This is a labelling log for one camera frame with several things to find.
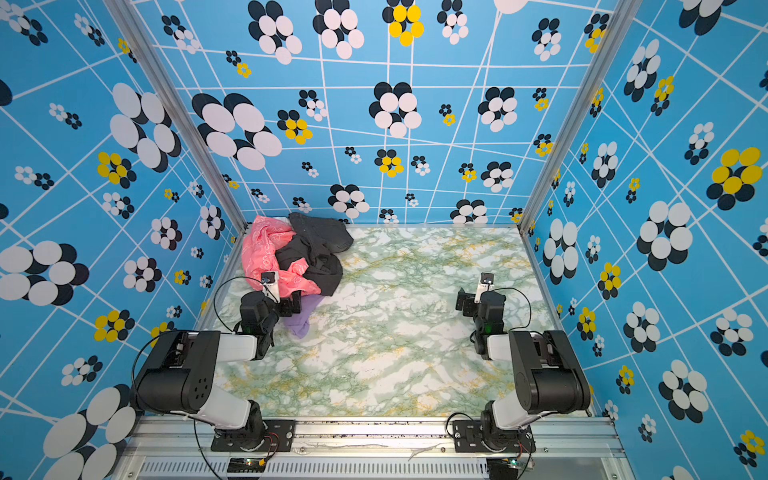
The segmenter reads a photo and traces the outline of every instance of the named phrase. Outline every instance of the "yellow flower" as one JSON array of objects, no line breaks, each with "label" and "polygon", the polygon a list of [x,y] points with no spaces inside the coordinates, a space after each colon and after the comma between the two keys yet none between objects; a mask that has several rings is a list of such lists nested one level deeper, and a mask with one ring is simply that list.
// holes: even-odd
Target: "yellow flower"
[{"label": "yellow flower", "polygon": [[656,98],[659,99],[659,101],[665,101],[667,98],[672,95],[672,92],[674,91],[674,76],[670,75],[667,78],[662,78],[659,81],[659,88],[656,90]]},{"label": "yellow flower", "polygon": [[744,445],[746,445],[747,451],[756,453],[758,455],[766,454],[765,441],[762,438],[756,436],[750,430],[744,432],[744,435],[741,436],[741,441]]},{"label": "yellow flower", "polygon": [[579,323],[582,324],[582,330],[585,333],[594,332],[598,329],[596,324],[597,316],[589,310],[587,307],[581,309],[581,314],[578,316]]},{"label": "yellow flower", "polygon": [[584,43],[584,47],[589,48],[590,53],[595,53],[600,48],[600,41],[605,36],[605,30],[602,28],[596,28],[592,31],[591,35]]},{"label": "yellow flower", "polygon": [[242,76],[243,78],[248,78],[251,74],[250,68],[248,68],[248,64],[247,63],[237,64],[237,74]]},{"label": "yellow flower", "polygon": [[538,148],[536,149],[536,153],[538,154],[539,157],[544,157],[549,152],[552,151],[552,147],[554,147],[554,143],[552,143],[552,142],[549,142],[549,143],[542,142],[542,143],[539,144]]},{"label": "yellow flower", "polygon": [[462,175],[462,180],[466,181],[467,183],[473,181],[475,178],[478,177],[478,173],[475,170],[467,170]]},{"label": "yellow flower", "polygon": [[131,53],[131,49],[128,48],[128,43],[122,38],[118,38],[118,48],[121,49],[123,53],[126,55]]}]

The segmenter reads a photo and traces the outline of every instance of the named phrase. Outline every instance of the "vent grille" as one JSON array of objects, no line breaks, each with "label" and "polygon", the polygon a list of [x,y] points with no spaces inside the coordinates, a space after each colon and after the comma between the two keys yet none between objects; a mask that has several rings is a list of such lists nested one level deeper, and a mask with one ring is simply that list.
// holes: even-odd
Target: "vent grille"
[{"label": "vent grille", "polygon": [[[273,458],[263,474],[227,473],[228,460],[209,458],[222,478],[481,478],[488,466],[481,458]],[[202,459],[171,457],[148,459],[141,466],[139,480],[156,478],[211,478]]]}]

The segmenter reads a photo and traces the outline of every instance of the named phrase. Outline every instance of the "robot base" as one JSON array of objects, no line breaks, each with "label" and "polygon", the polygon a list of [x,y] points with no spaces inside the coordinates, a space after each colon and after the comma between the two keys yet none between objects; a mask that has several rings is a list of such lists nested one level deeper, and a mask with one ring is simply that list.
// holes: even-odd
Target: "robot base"
[{"label": "robot base", "polygon": [[481,416],[481,425],[469,420],[453,422],[453,446],[458,453],[529,453],[536,452],[536,442],[531,433],[531,426],[519,430],[501,430],[493,420],[493,402],[485,405]]}]

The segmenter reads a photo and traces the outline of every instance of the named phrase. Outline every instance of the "white circle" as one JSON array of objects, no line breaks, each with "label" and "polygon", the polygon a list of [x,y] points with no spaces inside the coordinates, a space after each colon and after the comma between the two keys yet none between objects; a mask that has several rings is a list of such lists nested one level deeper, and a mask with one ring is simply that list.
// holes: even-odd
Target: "white circle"
[{"label": "white circle", "polygon": [[116,411],[107,424],[107,442],[117,443],[128,436],[136,423],[136,411],[125,406]]},{"label": "white circle", "polygon": [[48,271],[48,278],[56,285],[66,285],[74,279],[76,274],[74,265],[69,262],[56,262]]},{"label": "white circle", "polygon": [[326,27],[330,28],[331,30],[336,30],[341,25],[341,15],[339,15],[339,13],[333,8],[326,10],[326,12],[323,14],[323,20],[326,24]]},{"label": "white circle", "polygon": [[410,111],[402,119],[408,128],[418,128],[422,124],[422,116],[418,111]]},{"label": "white circle", "polygon": [[259,18],[259,29],[270,37],[277,33],[277,25],[275,25],[275,21],[269,15],[261,15]]},{"label": "white circle", "polygon": [[237,145],[235,145],[235,141],[220,131],[210,132],[208,136],[205,137],[205,141],[215,154],[219,154],[222,157],[232,157],[237,153]]},{"label": "white circle", "polygon": [[160,166],[163,155],[160,153],[160,149],[157,148],[157,144],[155,144],[149,138],[144,137],[139,140],[139,144],[136,147],[136,152],[138,153],[141,163],[147,167],[157,168]]},{"label": "white circle", "polygon": [[667,219],[668,213],[667,204],[659,200],[650,206],[648,216],[652,222],[661,223]]},{"label": "white circle", "polygon": [[165,109],[160,102],[160,98],[154,93],[145,93],[141,97],[141,107],[144,109],[144,114],[147,115],[149,121],[154,124],[159,124],[165,119]]},{"label": "white circle", "polygon": [[672,400],[683,410],[688,410],[688,407],[690,407],[690,400],[688,399],[688,395],[686,395],[682,390],[673,391]]},{"label": "white circle", "polygon": [[635,88],[642,88],[643,85],[645,85],[645,81],[648,79],[648,72],[642,71],[639,74],[637,74],[637,77],[634,79],[634,87]]},{"label": "white circle", "polygon": [[682,252],[690,248],[691,244],[694,242],[694,235],[687,228],[678,227],[672,230],[670,242],[672,243],[672,248]]},{"label": "white circle", "polygon": [[323,41],[323,45],[325,45],[326,48],[335,48],[336,43],[339,42],[339,37],[336,36],[336,33],[333,30],[323,30],[323,33],[320,34],[320,39]]},{"label": "white circle", "polygon": [[677,376],[677,378],[680,378],[680,379],[687,378],[688,367],[685,365],[685,363],[681,362],[680,360],[673,360],[672,373],[674,373]]},{"label": "white circle", "polygon": [[91,425],[101,425],[120,408],[120,390],[108,387],[101,390],[88,404],[85,418]]},{"label": "white circle", "polygon": [[352,45],[353,48],[360,48],[360,47],[362,47],[362,44],[365,43],[365,41],[366,41],[365,36],[358,29],[352,30],[346,36],[346,39],[349,41],[349,44]]},{"label": "white circle", "polygon": [[43,453],[49,458],[67,455],[83,439],[87,423],[79,413],[65,416],[56,422],[43,441]]},{"label": "white circle", "polygon": [[548,238],[547,241],[544,242],[544,257],[551,260],[552,257],[554,257],[556,250],[557,246],[554,244],[554,240]]},{"label": "white circle", "polygon": [[648,46],[645,48],[645,58],[651,58],[654,55],[656,55],[656,52],[659,51],[659,41],[658,39],[654,38],[650,41]]},{"label": "white circle", "polygon": [[264,116],[258,108],[249,103],[243,102],[235,106],[232,110],[232,118],[245,131],[258,132],[264,129]]},{"label": "white circle", "polygon": [[298,55],[301,53],[301,49],[303,46],[301,45],[301,40],[299,40],[299,37],[296,37],[295,35],[291,35],[288,38],[286,38],[286,48],[288,51],[294,55]]},{"label": "white circle", "polygon": [[658,235],[658,228],[656,227],[656,224],[652,221],[647,221],[643,223],[643,226],[640,227],[640,238],[645,242],[652,242]]},{"label": "white circle", "polygon": [[637,318],[637,315],[634,313],[628,313],[627,314],[627,325],[629,325],[631,328],[637,328],[638,325],[640,325],[640,319]]},{"label": "white circle", "polygon": [[117,460],[118,448],[111,443],[97,448],[83,466],[82,480],[103,480]]},{"label": "white circle", "polygon": [[354,30],[357,28],[357,14],[354,10],[348,8],[344,12],[341,12],[341,25],[344,25],[344,28],[347,30]]},{"label": "white circle", "polygon": [[576,266],[578,265],[578,252],[573,247],[568,247],[563,252],[563,263],[565,264],[565,269],[569,271],[576,270]]},{"label": "white circle", "polygon": [[643,305],[641,302],[633,303],[632,312],[634,312],[635,315],[642,317],[645,315],[645,305]]},{"label": "white circle", "polygon": [[563,227],[563,243],[571,246],[576,243],[576,235],[578,234],[578,227],[576,223],[568,222]]},{"label": "white circle", "polygon": [[736,317],[736,321],[739,323],[739,326],[752,326],[752,318],[745,313]]},{"label": "white circle", "polygon": [[261,47],[261,51],[266,53],[267,55],[272,55],[275,53],[275,50],[277,49],[277,45],[275,45],[275,41],[272,39],[272,37],[268,35],[261,35],[259,37],[259,46]]},{"label": "white circle", "polygon": [[502,103],[502,108],[504,111],[513,111],[518,106],[518,99],[515,97],[510,97],[504,100],[504,103]]},{"label": "white circle", "polygon": [[235,129],[235,119],[223,105],[209,103],[201,111],[203,120],[216,131],[229,133]]},{"label": "white circle", "polygon": [[16,245],[0,253],[0,267],[6,272],[21,273],[31,265],[32,253],[24,247]]},{"label": "white circle", "polygon": [[728,329],[723,334],[726,340],[728,340],[731,343],[735,343],[739,341],[739,334],[736,333],[735,330]]},{"label": "white circle", "polygon": [[501,97],[494,97],[488,102],[488,109],[490,111],[499,111],[502,109],[502,105],[504,104],[504,101]]},{"label": "white circle", "polygon": [[661,66],[661,57],[656,55],[652,57],[651,60],[648,61],[648,65],[645,66],[645,71],[648,72],[648,74],[653,75],[656,73]]},{"label": "white circle", "polygon": [[549,268],[552,272],[552,276],[555,278],[563,276],[563,272],[565,270],[565,262],[563,261],[563,257],[557,255],[555,258],[553,258],[552,265],[550,265]]},{"label": "white circle", "polygon": [[398,105],[403,111],[414,111],[416,109],[416,96],[407,91],[406,93],[400,95],[400,99],[398,101]]},{"label": "white circle", "polygon": [[651,342],[658,342],[661,339],[661,331],[659,330],[659,327],[655,325],[649,325],[645,329],[646,335],[648,335],[648,339]]},{"label": "white circle", "polygon": [[237,151],[237,160],[248,170],[261,170],[266,165],[264,156],[251,147],[239,149]]},{"label": "white circle", "polygon": [[388,91],[379,99],[379,104],[385,111],[392,112],[397,110],[398,98],[391,91]]},{"label": "white circle", "polygon": [[352,57],[352,45],[350,45],[349,42],[342,40],[336,45],[336,53],[339,58],[346,60]]},{"label": "white circle", "polygon": [[742,327],[739,329],[739,338],[742,339],[744,342],[751,342],[755,338],[755,334],[752,333],[752,330]]},{"label": "white circle", "polygon": [[129,118],[136,118],[141,114],[141,101],[133,88],[127,84],[118,83],[112,88],[112,99],[118,110]]},{"label": "white circle", "polygon": [[277,20],[275,20],[275,27],[284,37],[293,33],[293,23],[290,21],[290,18],[285,15],[277,17]]},{"label": "white circle", "polygon": [[58,296],[58,287],[53,282],[37,282],[29,288],[29,301],[33,305],[49,305]]},{"label": "white circle", "polygon": [[675,227],[682,227],[690,219],[690,208],[686,204],[675,204],[669,210],[669,220]]},{"label": "white circle", "polygon": [[648,335],[645,333],[645,330],[643,330],[643,327],[639,326],[634,329],[634,338],[638,342],[643,343],[648,340]]},{"label": "white circle", "polygon": [[64,455],[45,473],[43,480],[78,480],[83,472],[85,460],[78,452]]},{"label": "white circle", "polygon": [[348,202],[351,196],[349,195],[349,192],[346,190],[339,190],[336,192],[336,199],[339,202]]},{"label": "white circle", "polygon": [[283,151],[280,139],[268,131],[257,132],[253,136],[253,146],[265,157],[276,157]]},{"label": "white circle", "polygon": [[715,325],[717,328],[721,330],[728,330],[730,328],[730,324],[728,323],[727,319],[724,319],[723,317],[720,317],[719,319],[715,320]]},{"label": "white circle", "polygon": [[401,121],[399,121],[389,126],[389,133],[394,138],[403,138],[405,137],[406,133],[408,133],[408,128]]},{"label": "white circle", "polygon": [[376,114],[373,120],[375,121],[377,127],[389,128],[389,125],[392,124],[392,115],[390,115],[389,112],[380,111]]},{"label": "white circle", "polygon": [[494,119],[496,119],[496,116],[493,115],[492,111],[486,111],[483,115],[480,115],[480,121],[484,125],[490,125]]},{"label": "white circle", "polygon": [[664,385],[672,390],[675,390],[680,386],[680,380],[672,372],[664,372],[664,374],[661,376],[661,379],[664,381]]},{"label": "white circle", "polygon": [[651,325],[656,325],[657,323],[659,323],[659,312],[657,312],[655,309],[652,309],[652,308],[646,309],[645,319]]},{"label": "white circle", "polygon": [[658,237],[650,244],[650,252],[659,260],[667,258],[672,251],[672,245],[666,237]]},{"label": "white circle", "polygon": [[690,404],[699,412],[706,412],[710,409],[710,403],[707,401],[707,397],[702,392],[694,390],[688,394]]}]

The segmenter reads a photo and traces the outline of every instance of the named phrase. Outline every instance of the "pink cloth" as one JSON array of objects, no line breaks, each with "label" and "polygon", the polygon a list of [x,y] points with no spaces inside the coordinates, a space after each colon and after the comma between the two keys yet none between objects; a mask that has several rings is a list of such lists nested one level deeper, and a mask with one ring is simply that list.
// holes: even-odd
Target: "pink cloth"
[{"label": "pink cloth", "polygon": [[[296,290],[303,290],[303,295],[316,295],[320,288],[312,280],[302,275],[308,267],[306,259],[300,259],[290,264],[288,270],[280,270],[275,258],[275,252],[290,242],[296,232],[290,225],[273,218],[256,217],[250,227],[250,233],[243,242],[243,271],[245,276],[261,278],[264,272],[280,272],[278,287],[280,297],[290,296]],[[246,280],[255,290],[263,286],[255,280]]]}]

